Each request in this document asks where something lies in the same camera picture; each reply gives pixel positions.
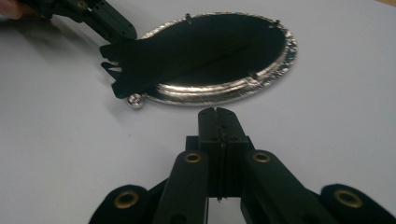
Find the white surface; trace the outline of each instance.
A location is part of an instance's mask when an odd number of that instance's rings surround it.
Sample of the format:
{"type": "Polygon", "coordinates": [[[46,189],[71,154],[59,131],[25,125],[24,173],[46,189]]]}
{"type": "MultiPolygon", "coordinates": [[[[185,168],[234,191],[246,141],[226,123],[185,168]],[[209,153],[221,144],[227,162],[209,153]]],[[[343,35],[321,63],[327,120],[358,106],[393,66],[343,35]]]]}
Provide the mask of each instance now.
{"type": "MultiPolygon", "coordinates": [[[[281,20],[299,55],[270,89],[232,104],[256,148],[309,189],[344,183],[396,215],[396,8],[361,0],[109,1],[139,36],[185,13],[281,20]]],[[[168,177],[203,107],[132,111],[100,67],[106,41],[55,17],[0,19],[0,223],[88,223],[113,189],[168,177]]],[[[209,223],[245,223],[239,201],[209,223]]]]}

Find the small metal ball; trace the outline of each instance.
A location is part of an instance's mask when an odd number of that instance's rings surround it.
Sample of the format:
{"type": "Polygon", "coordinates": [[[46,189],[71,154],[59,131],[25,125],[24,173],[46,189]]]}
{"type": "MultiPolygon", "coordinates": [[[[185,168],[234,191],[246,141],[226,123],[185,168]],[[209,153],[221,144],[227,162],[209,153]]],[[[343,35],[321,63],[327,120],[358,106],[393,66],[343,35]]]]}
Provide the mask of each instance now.
{"type": "Polygon", "coordinates": [[[140,109],[145,102],[145,99],[140,94],[132,94],[128,97],[128,104],[132,109],[140,109]]]}

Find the hand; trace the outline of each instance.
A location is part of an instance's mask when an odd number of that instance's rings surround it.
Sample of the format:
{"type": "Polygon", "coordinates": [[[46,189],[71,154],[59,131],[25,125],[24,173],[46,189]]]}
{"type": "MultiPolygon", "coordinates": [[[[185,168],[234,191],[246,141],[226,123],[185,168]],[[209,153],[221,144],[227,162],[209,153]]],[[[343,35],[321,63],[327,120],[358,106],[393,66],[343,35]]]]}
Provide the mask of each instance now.
{"type": "Polygon", "coordinates": [[[36,13],[19,0],[0,0],[0,14],[16,20],[24,15],[35,15],[36,13]]]}

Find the white table surface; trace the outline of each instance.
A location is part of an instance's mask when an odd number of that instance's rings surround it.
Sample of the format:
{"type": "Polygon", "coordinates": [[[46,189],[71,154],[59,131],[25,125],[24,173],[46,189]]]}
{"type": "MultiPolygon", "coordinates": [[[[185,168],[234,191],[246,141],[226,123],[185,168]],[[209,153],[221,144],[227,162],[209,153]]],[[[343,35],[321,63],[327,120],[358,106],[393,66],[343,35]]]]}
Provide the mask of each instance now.
{"type": "MultiPolygon", "coordinates": [[[[396,215],[396,7],[369,0],[109,0],[139,36],[185,13],[281,20],[295,65],[274,86],[220,105],[256,148],[308,188],[343,183],[396,215]]],[[[204,107],[148,101],[133,111],[101,68],[88,26],[0,19],[0,223],[88,223],[113,189],[169,176],[204,107]]],[[[239,200],[211,200],[209,223],[245,223],[239,200]]]]}

